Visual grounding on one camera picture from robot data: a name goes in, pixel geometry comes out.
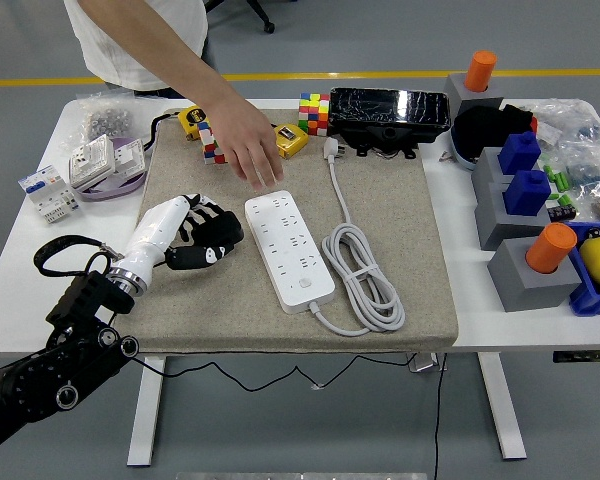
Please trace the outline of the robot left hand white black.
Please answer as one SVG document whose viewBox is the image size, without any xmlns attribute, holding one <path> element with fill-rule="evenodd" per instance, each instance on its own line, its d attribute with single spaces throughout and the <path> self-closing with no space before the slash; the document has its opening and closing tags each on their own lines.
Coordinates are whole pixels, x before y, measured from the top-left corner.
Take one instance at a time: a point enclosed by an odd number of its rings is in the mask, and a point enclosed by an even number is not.
<svg viewBox="0 0 600 480">
<path fill-rule="evenodd" d="M 153 269 L 208 268 L 244 239 L 237 216 L 201 195 L 180 195 L 146 211 L 108 278 L 133 297 L 146 293 Z"/>
</svg>

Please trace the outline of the person's left hand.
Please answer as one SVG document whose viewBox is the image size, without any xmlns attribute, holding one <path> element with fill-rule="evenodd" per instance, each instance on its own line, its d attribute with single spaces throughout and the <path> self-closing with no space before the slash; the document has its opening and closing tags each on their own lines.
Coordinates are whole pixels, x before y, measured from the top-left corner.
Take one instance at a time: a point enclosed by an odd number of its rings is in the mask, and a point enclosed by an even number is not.
<svg viewBox="0 0 600 480">
<path fill-rule="evenodd" d="M 212 132 L 235 175 L 253 190 L 275 187 L 283 180 L 276 135 L 269 119 L 240 95 L 217 99 L 203 107 Z"/>
</svg>

